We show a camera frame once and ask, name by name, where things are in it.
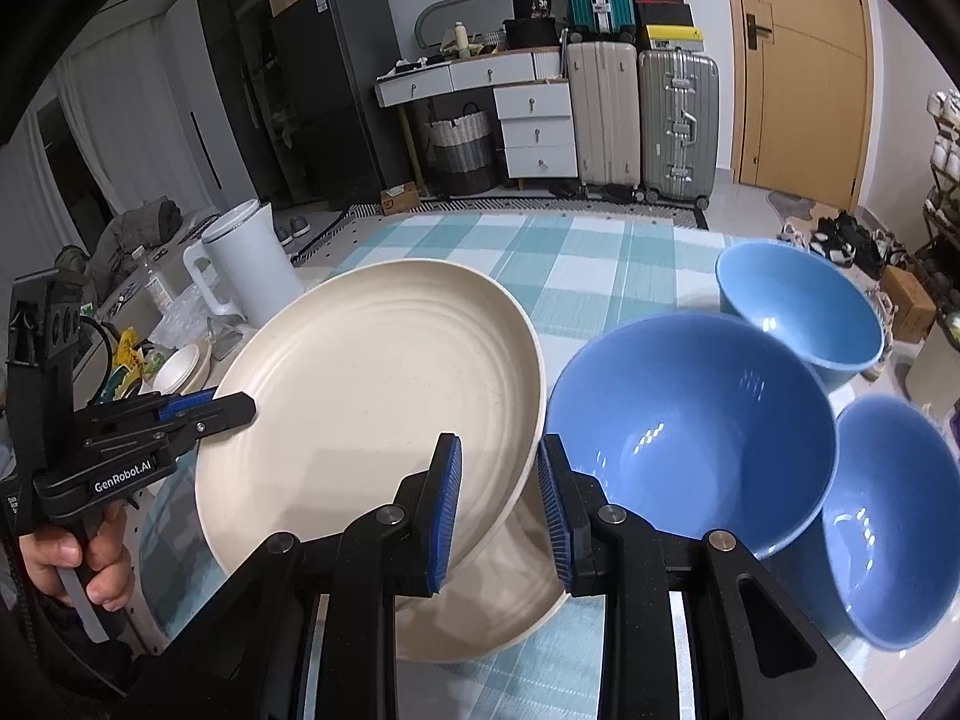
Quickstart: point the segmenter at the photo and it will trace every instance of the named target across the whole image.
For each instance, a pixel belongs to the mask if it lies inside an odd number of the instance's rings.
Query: blue bowl
[[[546,432],[611,503],[680,536],[725,528],[758,556],[813,521],[836,466],[812,371],[724,314],[664,314],[592,341],[557,380]]]
[[[779,338],[828,391],[880,360],[880,320],[823,257],[778,241],[749,241],[717,258],[720,307]]]
[[[960,472],[937,428],[888,396],[837,419],[822,517],[767,568],[828,637],[912,647],[960,586]]]

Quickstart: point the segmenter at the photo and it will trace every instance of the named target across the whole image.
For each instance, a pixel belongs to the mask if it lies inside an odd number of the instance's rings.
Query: screw
[[[387,504],[387,506],[381,506],[376,510],[376,521],[381,525],[398,525],[403,522],[406,515],[407,512],[403,510],[403,507]]]
[[[606,504],[597,509],[597,517],[608,525],[619,525],[627,518],[627,509],[616,504]]]
[[[710,546],[719,549],[721,552],[730,552],[733,547],[736,547],[736,539],[733,537],[733,533],[727,531],[713,531],[709,536],[709,542]]]
[[[293,549],[294,536],[291,533],[274,533],[267,539],[267,551],[274,555],[283,555]]]

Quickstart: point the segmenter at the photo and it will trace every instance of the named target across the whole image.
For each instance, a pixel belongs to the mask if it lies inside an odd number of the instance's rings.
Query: wooden door
[[[742,11],[738,180],[853,208],[872,104],[863,1],[731,1]]]

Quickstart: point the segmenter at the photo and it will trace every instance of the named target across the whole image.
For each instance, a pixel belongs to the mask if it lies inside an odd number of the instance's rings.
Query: human hand
[[[44,525],[20,537],[20,550],[27,574],[37,589],[66,605],[73,605],[61,584],[58,568],[76,568],[86,562],[97,575],[86,586],[90,602],[107,611],[117,611],[133,595],[133,565],[130,551],[123,546],[127,512],[122,501],[104,509],[104,521],[80,555],[80,544],[72,533],[55,525]]]

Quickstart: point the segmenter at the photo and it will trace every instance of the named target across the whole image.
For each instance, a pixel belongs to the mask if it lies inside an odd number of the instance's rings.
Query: suitcase handle
[[[693,146],[693,143],[697,142],[697,117],[686,111],[683,111],[683,117],[690,122],[690,138],[683,144],[686,148],[687,146]]]

